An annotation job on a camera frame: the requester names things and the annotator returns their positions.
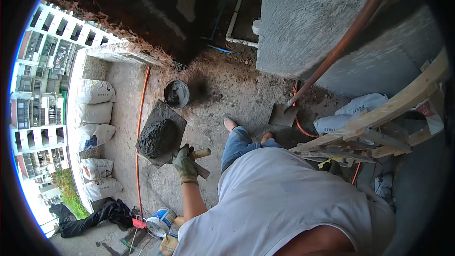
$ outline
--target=worker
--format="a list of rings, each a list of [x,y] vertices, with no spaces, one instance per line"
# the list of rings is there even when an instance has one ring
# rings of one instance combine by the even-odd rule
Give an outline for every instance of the worker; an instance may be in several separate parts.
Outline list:
[[[395,231],[395,214],[371,188],[360,192],[314,169],[264,135],[224,119],[229,138],[221,160],[219,203],[207,210],[188,146],[173,164],[183,191],[180,255],[380,255]]]

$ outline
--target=white paint bucket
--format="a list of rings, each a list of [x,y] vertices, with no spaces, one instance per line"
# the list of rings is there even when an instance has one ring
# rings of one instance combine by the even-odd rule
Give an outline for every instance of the white paint bucket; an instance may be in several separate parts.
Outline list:
[[[253,21],[253,33],[259,35],[259,29],[261,28],[261,20],[254,20]]]
[[[170,208],[161,207],[147,219],[146,225],[150,232],[158,237],[166,237],[177,215]]]

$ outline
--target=gloved hand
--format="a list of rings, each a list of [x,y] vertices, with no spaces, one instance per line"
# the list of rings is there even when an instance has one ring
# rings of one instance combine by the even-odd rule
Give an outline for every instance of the gloved hand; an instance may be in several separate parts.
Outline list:
[[[190,145],[185,144],[182,147],[177,157],[172,159],[172,164],[174,165],[175,169],[180,175],[180,184],[183,183],[194,183],[199,185],[197,182],[197,171],[193,165],[189,162],[190,158],[188,157],[188,153],[190,153]]]

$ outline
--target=white t-shirt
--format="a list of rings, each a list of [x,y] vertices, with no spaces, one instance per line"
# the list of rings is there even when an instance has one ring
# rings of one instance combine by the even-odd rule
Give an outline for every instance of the white t-shirt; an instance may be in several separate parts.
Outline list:
[[[222,174],[218,205],[179,229],[174,255],[271,256],[318,225],[341,230],[356,252],[379,255],[395,231],[385,202],[281,148],[238,158]]]

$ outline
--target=white pvc pipe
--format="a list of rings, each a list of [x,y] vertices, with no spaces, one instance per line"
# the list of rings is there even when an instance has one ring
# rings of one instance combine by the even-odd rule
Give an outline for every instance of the white pvc pipe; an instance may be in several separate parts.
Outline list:
[[[229,28],[227,28],[226,33],[226,41],[230,43],[241,43],[253,48],[258,48],[258,43],[250,42],[247,40],[235,39],[232,36],[232,30],[234,30],[235,20],[237,20],[238,10],[240,9],[240,5],[242,5],[242,0],[237,0],[237,4],[234,9],[234,14],[232,15],[231,22],[229,23]]]

